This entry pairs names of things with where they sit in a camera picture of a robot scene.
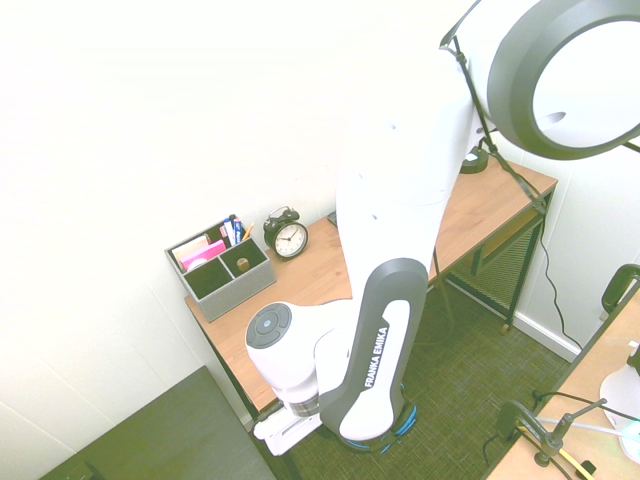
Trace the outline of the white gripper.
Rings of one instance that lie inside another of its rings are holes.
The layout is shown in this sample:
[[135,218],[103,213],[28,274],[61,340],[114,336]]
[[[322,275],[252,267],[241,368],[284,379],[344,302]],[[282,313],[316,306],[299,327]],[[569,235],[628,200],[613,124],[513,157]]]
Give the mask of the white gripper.
[[273,456],[282,456],[322,424],[320,414],[300,417],[279,407],[253,428],[256,439],[263,441]]

